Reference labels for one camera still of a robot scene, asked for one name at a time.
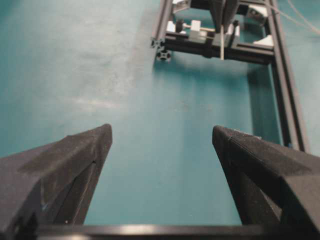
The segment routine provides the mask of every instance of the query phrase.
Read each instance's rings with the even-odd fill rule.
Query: teal mat
[[[238,225],[212,128],[280,141],[268,68],[183,53],[154,64],[159,1],[130,3],[1,1],[0,156],[110,123],[86,224]]]

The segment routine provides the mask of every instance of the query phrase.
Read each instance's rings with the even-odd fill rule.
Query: black plastic part
[[[237,176],[231,172],[244,173],[282,209],[283,224],[320,237],[320,157],[222,126],[214,127],[212,142],[228,183]]]
[[[181,33],[184,30],[184,20],[183,19],[178,19],[175,23],[175,32],[176,33]]]
[[[29,224],[83,223],[111,144],[106,124],[1,158],[0,239]]]
[[[215,32],[220,33],[221,25],[223,24],[224,8],[226,0],[207,0],[208,8],[215,26]]]
[[[229,25],[234,20],[238,8],[239,0],[226,0],[222,19],[222,24],[225,28],[225,33],[228,31]]]

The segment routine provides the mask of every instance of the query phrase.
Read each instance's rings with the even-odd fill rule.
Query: cable
[[[316,34],[320,35],[320,30],[310,28],[309,26],[307,26],[307,25],[305,25],[305,24],[303,24],[303,23],[301,23],[301,22],[299,22],[299,21],[295,20],[294,18],[292,18],[292,17],[291,17],[291,16],[289,16],[288,14],[286,14],[286,13],[284,13],[283,11],[279,10],[278,8],[276,8],[276,7],[274,7],[274,6],[272,6],[272,5],[268,4],[268,3],[266,3],[266,2],[265,2],[265,1],[263,1],[263,0],[259,0],[259,2],[261,2],[261,3],[263,3],[264,5],[266,5],[266,6],[270,7],[270,8],[271,8],[271,9],[273,9],[275,12],[277,12],[277,13],[281,14],[282,16],[284,16],[285,18],[287,18],[288,20],[290,20],[290,21],[294,22],[296,25],[301,26],[301,27],[303,27],[303,28],[305,28],[305,29],[308,29],[309,31],[312,31],[312,32],[314,32],[314,33],[316,33]]]
[[[302,14],[298,11],[298,9],[295,7],[295,5],[292,3],[291,0],[287,0],[290,7],[293,9],[293,11],[316,33],[320,34],[320,30],[316,28],[314,25],[312,25],[311,22],[309,22]]]

